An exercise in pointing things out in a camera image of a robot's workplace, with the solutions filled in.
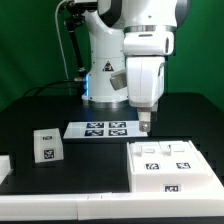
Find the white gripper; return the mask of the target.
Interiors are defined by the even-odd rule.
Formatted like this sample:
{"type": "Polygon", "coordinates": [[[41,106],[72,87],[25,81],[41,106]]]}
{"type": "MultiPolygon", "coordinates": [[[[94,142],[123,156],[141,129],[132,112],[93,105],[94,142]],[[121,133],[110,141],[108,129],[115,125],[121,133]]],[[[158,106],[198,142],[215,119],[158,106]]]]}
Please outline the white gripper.
{"type": "Polygon", "coordinates": [[[130,105],[138,108],[139,130],[149,132],[157,121],[158,103],[164,92],[166,57],[174,51],[170,31],[130,32],[125,34],[127,88],[130,105]]]}

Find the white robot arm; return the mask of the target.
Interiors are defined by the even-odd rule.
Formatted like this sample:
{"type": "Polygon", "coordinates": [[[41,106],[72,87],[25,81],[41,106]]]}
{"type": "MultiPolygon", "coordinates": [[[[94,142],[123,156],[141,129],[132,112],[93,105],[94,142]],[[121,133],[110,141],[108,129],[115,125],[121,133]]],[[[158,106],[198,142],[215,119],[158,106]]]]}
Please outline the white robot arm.
{"type": "Polygon", "coordinates": [[[191,0],[95,0],[85,14],[91,69],[82,99],[96,107],[127,102],[137,109],[139,130],[151,129],[164,92],[167,57],[191,0]]]}

